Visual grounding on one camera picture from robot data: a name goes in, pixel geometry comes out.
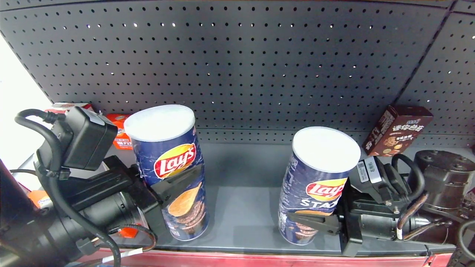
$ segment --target white label sticker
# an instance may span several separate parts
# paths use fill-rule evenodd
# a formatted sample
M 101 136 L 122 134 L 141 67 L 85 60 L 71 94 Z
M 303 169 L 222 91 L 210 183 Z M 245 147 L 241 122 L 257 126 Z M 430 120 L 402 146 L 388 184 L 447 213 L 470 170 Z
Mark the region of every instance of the white label sticker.
M 402 240 L 402 229 L 396 227 L 396 235 L 398 236 L 398 239 Z
M 381 182 L 380 172 L 378 171 L 378 167 L 376 167 L 376 161 L 374 157 L 369 157 L 364 160 L 366 165 L 366 170 L 368 171 L 368 176 L 370 177 L 371 183 L 378 183 Z
M 360 181 L 361 182 L 369 181 L 370 179 L 368 177 L 368 174 L 366 173 L 366 167 L 364 166 L 363 161 L 358 162 L 357 168 L 358 168 L 358 175 L 360 176 Z
M 89 117 L 89 120 L 92 123 L 99 124 L 99 125 L 105 125 L 105 122 L 94 112 L 83 109 L 84 113 Z
M 120 256 L 122 258 L 124 258 L 124 257 L 128 257 L 128 256 L 132 256 L 132 255 L 137 255 L 137 254 L 140 254 L 140 253 L 143 253 L 143 248 L 138 248 L 138 249 L 122 252 L 120 254 Z M 102 258 L 102 263 L 106 263 L 106 262 L 109 262 L 111 260 L 114 260 L 114 256 L 108 256 L 108 257 Z

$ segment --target gray shelf surface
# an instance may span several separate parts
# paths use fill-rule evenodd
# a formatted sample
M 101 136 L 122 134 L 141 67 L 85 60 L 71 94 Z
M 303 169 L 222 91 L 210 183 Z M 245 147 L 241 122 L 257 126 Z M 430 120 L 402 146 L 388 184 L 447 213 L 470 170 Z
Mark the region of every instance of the gray shelf surface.
M 223 251 L 233 253 L 273 253 L 339 255 L 338 237 L 317 234 L 313 243 L 297 246 L 284 240 L 277 228 L 277 204 L 291 146 L 272 144 L 201 143 L 206 164 L 206 194 L 211 215 L 209 227 L 198 239 L 183 242 L 160 240 L 157 248 L 182 251 Z M 419 150 L 409 148 L 410 158 Z M 468 149 L 440 148 L 475 160 Z M 112 148 L 126 165 L 134 163 L 132 151 Z M 407 172 L 401 165 L 400 170 Z M 74 176 L 90 177 L 96 172 L 77 171 Z M 125 247 L 148 244 L 146 236 L 118 238 Z M 358 256 L 420 256 L 427 251 L 450 252 L 453 246 L 424 246 L 375 238 L 364 238 Z

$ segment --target brown snack box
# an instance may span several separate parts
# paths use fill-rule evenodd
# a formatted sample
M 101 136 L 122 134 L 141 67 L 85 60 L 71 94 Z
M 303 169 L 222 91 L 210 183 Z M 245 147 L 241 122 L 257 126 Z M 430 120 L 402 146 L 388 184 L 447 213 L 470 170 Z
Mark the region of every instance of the brown snack box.
M 402 153 L 434 116 L 421 106 L 388 106 L 363 143 L 368 156 L 392 157 Z

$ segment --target blue chip can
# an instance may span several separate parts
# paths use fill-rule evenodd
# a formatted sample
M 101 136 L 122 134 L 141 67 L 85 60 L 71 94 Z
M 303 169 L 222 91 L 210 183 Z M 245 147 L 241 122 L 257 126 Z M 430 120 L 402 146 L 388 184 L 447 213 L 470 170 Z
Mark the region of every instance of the blue chip can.
M 193 111 L 182 105 L 145 109 L 124 122 L 124 129 L 132 140 L 137 165 L 149 186 L 203 164 L 194 122 Z M 174 238 L 193 240 L 206 230 L 209 215 L 205 196 L 202 168 L 200 176 L 162 209 Z
M 290 220 L 288 213 L 331 215 L 361 150 L 351 137 L 327 127 L 298 131 L 292 150 L 280 193 L 279 230 L 290 243 L 306 245 L 317 230 Z

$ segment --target pegboard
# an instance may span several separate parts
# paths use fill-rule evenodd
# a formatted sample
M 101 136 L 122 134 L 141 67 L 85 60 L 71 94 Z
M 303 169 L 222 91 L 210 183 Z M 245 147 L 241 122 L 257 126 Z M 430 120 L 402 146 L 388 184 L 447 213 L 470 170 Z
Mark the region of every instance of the pegboard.
M 26 9 L 50 5 L 64 5 L 75 2 L 94 2 L 98 0 L 1 0 L 0 11 Z
M 475 16 L 451 14 L 399 104 L 434 115 L 425 134 L 475 133 Z
M 294 134 L 291 130 L 241 130 L 241 129 L 199 129 L 201 143 L 253 143 L 290 145 Z M 370 132 L 345 133 L 362 145 Z M 412 143 L 413 147 L 458 147 L 470 148 L 475 143 L 474 135 L 421 134 Z
M 119 1 L 1 12 L 53 102 L 194 109 L 198 128 L 369 131 L 445 13 L 385 2 Z
M 475 2 L 459 0 L 455 4 L 454 11 L 475 14 Z

